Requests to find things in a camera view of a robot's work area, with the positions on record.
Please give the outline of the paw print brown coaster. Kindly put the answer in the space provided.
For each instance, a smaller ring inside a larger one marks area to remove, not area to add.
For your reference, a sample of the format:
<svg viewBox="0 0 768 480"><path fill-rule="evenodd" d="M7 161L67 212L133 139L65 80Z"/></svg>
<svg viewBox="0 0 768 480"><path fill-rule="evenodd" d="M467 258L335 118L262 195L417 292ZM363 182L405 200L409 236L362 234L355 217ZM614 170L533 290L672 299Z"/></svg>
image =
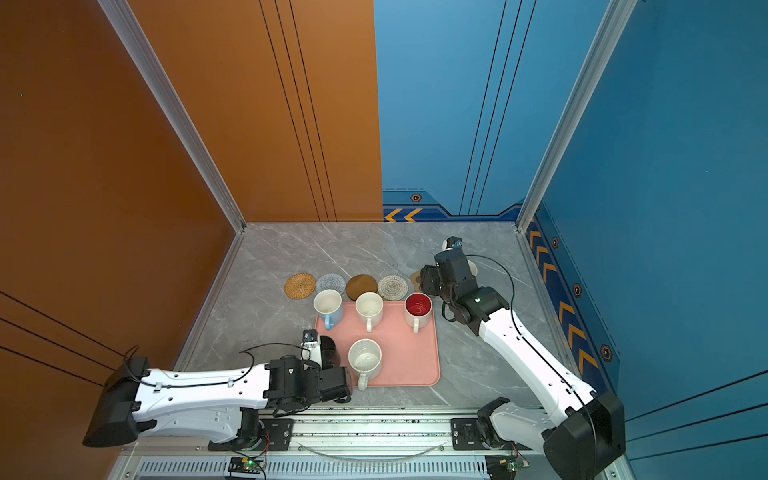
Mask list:
<svg viewBox="0 0 768 480"><path fill-rule="evenodd" d="M410 277L415 292L421 292L421 272L416 271Z"/></svg>

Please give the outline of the white mug blue handle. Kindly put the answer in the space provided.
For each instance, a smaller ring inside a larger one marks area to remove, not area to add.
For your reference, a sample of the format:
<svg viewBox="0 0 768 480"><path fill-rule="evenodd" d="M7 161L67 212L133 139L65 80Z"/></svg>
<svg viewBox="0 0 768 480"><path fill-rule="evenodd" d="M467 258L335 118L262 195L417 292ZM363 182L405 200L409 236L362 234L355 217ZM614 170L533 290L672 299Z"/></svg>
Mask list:
<svg viewBox="0 0 768 480"><path fill-rule="evenodd" d="M331 331L343 319L344 302L341 294L334 289L319 292L313 300L313 307L327 331Z"/></svg>

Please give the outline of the grey round patterned coaster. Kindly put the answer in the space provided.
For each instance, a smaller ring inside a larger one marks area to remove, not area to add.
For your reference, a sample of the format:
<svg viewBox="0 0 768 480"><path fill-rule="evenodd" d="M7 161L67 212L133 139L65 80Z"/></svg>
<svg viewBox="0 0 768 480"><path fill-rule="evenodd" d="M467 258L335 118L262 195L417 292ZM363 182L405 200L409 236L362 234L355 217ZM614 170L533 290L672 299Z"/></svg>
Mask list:
<svg viewBox="0 0 768 480"><path fill-rule="evenodd" d="M334 290L337 293L343 295L346 290L346 280L340 274L327 273L317 279L316 290L317 292Z"/></svg>

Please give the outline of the woven orange round coaster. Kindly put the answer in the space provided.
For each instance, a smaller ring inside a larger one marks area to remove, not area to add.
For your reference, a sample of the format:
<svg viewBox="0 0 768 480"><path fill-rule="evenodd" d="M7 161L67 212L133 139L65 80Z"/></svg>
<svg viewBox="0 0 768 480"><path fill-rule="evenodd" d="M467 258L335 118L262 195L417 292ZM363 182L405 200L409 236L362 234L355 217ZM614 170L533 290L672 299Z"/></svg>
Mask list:
<svg viewBox="0 0 768 480"><path fill-rule="evenodd" d="M315 292L315 289L316 279L308 273L299 273L291 276L283 287L286 296L292 300L308 298Z"/></svg>

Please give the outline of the black mug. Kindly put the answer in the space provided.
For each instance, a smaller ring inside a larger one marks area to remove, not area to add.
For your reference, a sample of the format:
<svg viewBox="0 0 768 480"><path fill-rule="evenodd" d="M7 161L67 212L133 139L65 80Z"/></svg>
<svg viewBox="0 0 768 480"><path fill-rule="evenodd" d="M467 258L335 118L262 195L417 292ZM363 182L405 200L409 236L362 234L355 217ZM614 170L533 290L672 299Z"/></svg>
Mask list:
<svg viewBox="0 0 768 480"><path fill-rule="evenodd" d="M334 340L322 335L320 337L321 366L323 369L337 368L341 364L340 355Z"/></svg>

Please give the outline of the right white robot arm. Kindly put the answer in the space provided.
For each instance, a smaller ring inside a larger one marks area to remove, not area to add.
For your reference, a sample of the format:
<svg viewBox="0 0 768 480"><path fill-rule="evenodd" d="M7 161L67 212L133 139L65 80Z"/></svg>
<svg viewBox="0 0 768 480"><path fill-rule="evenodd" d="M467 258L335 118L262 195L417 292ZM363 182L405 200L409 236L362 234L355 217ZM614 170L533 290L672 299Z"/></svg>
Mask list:
<svg viewBox="0 0 768 480"><path fill-rule="evenodd" d="M446 239L420 278L422 293L440 297L451 321L490 345L541 404L531 410L499 397L479 409L476 428L485 445L523 444L543 454L562 479L593 479L625 454L625 411L618 396L598 392L573 374L523 325L512 299L478 284L461 238Z"/></svg>

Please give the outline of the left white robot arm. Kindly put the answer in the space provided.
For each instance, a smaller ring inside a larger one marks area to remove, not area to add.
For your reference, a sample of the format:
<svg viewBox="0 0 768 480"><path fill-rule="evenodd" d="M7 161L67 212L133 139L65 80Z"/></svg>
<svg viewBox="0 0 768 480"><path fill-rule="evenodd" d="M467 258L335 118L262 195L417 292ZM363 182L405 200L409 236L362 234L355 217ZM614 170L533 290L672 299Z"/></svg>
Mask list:
<svg viewBox="0 0 768 480"><path fill-rule="evenodd" d="M351 394L346 368L293 355L199 372L156 369L145 357L131 358L106 380L82 443L107 448L142 436L180 436L241 449L261 437L260 411L290 416Z"/></svg>

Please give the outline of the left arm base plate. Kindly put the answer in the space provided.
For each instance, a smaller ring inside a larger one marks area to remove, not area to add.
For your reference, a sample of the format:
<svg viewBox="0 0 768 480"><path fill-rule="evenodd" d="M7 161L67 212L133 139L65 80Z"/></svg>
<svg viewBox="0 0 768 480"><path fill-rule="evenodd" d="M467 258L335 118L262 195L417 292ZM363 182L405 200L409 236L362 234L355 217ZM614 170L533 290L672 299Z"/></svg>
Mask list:
<svg viewBox="0 0 768 480"><path fill-rule="evenodd" d="M208 451L213 452L271 452L287 451L293 435L294 420L290 418L259 419L256 423L244 422L235 439L223 442L209 442Z"/></svg>

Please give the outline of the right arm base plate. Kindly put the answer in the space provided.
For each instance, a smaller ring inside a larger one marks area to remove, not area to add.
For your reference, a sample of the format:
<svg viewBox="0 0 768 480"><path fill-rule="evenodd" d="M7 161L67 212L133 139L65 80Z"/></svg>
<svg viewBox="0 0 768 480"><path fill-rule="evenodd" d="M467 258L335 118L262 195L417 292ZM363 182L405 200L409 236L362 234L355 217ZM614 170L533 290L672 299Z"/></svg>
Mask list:
<svg viewBox="0 0 768 480"><path fill-rule="evenodd" d="M524 444L502 440L489 420L478 417L450 420L452 448L456 451L514 450L530 451Z"/></svg>

